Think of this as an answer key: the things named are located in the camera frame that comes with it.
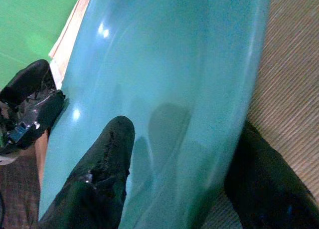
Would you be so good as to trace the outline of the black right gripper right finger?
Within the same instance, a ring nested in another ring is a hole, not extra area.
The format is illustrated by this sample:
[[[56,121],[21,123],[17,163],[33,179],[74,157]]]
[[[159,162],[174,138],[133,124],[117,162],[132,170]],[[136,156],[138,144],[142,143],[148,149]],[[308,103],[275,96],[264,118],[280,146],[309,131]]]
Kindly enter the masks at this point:
[[[319,205],[310,190],[248,121],[224,188],[244,229],[319,227]]]

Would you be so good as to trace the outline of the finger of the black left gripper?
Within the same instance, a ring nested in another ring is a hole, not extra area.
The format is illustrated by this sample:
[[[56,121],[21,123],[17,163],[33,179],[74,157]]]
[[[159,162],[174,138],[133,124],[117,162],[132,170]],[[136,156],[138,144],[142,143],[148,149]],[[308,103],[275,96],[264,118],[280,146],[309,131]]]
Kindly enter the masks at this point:
[[[0,101],[17,107],[28,96],[43,90],[56,90],[54,78],[47,60],[37,60],[20,70],[0,92]]]
[[[51,128],[64,106],[65,95],[56,90],[38,99],[28,98],[24,110],[10,113],[4,120],[4,148],[24,150],[32,145],[45,130]]]

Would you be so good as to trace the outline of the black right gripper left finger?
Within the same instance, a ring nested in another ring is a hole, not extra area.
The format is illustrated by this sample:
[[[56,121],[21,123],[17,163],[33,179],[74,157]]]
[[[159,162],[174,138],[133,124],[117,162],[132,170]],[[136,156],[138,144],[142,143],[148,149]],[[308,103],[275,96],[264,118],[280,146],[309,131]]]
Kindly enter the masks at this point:
[[[38,222],[39,229],[116,229],[130,174],[135,128],[126,116],[109,121],[69,174]]]

